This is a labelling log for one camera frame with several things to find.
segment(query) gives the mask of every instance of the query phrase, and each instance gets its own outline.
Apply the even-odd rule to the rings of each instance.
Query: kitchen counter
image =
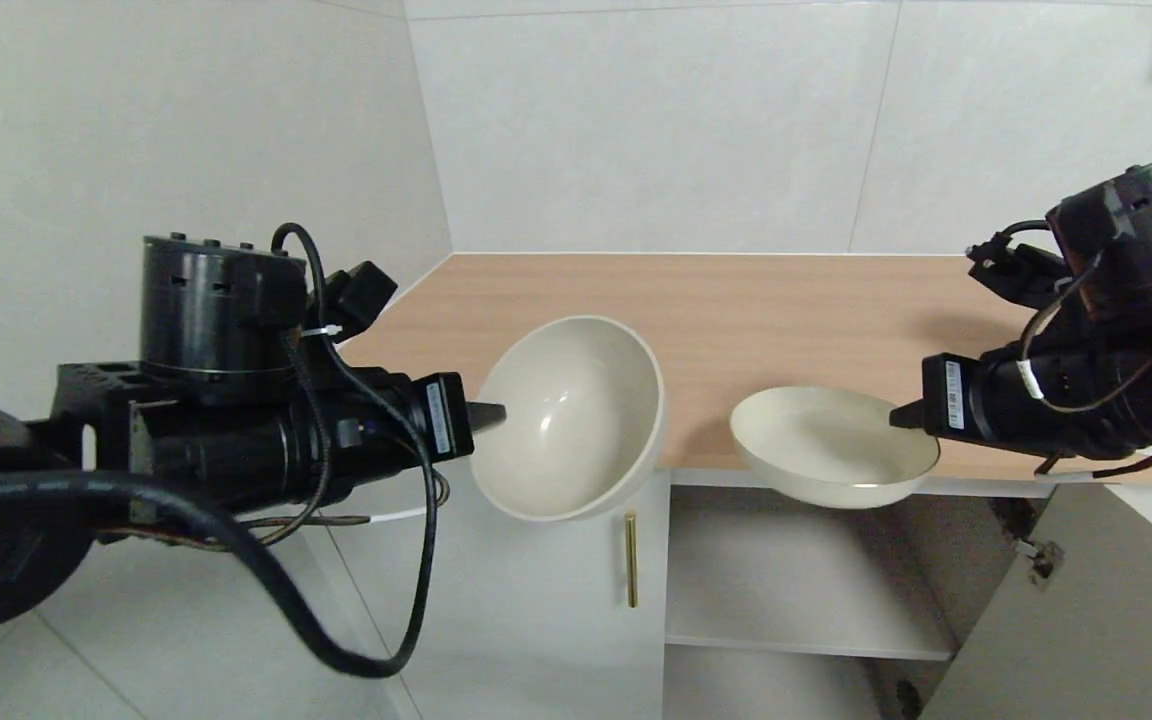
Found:
[[[660,465],[741,468],[727,416],[787,384],[904,404],[920,361],[1015,340],[1030,311],[950,256],[454,255],[343,355],[414,377],[456,370],[467,395],[518,338],[564,314],[607,314],[652,346],[669,397]],[[935,477],[1032,480],[1038,458],[942,442]],[[1116,465],[1062,461],[1059,470]],[[1152,483],[1152,470],[1123,483]]]

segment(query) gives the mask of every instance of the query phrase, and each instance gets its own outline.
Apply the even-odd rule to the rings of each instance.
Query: white cabinet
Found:
[[[955,644],[887,509],[828,510],[768,488],[675,488],[666,641],[948,660]]]
[[[1152,717],[1152,525],[1106,488],[1052,497],[1033,537],[1068,556],[1039,592],[979,497],[835,511],[696,475],[670,501],[660,471],[599,518],[530,524],[490,506],[467,464],[444,470],[429,617],[402,675],[411,717]],[[419,501],[407,473],[333,511]],[[419,521],[333,536],[396,647]]]
[[[924,719],[1152,719],[1152,525],[1107,488],[1069,486],[1032,537],[1064,562],[1039,591],[1015,561]]]
[[[424,632],[402,680],[422,720],[662,714],[669,478],[596,518],[535,524],[495,509],[467,462],[442,467]],[[416,473],[357,488],[331,511],[420,502]],[[627,598],[626,511],[637,515],[639,607]],[[411,606],[420,521],[333,530],[349,571],[397,646]]]

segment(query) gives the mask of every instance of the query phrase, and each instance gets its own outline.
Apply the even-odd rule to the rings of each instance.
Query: white label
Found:
[[[963,418],[963,367],[952,359],[945,362],[945,401],[950,411],[950,427],[964,429],[967,425]]]
[[[447,416],[444,415],[444,388],[438,382],[425,386],[425,397],[429,397],[429,423],[434,425],[434,448],[439,455],[452,450],[452,440],[447,437]]]

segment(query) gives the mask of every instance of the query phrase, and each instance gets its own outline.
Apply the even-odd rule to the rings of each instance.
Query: open cabinet shelf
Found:
[[[766,488],[675,487],[666,642],[948,660],[950,630],[887,509]]]
[[[664,720],[881,720],[864,662],[858,657],[668,646]]]

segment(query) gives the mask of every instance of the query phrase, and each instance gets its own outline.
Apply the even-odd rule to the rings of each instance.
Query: white bowl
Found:
[[[479,393],[507,419],[473,437],[483,495],[515,518],[576,520],[643,486],[664,440],[664,379],[652,348],[593,314],[554,320],[500,357]]]
[[[732,410],[741,458],[770,487],[826,507],[904,500],[941,458],[922,430],[894,429],[890,402],[824,387],[776,387]]]

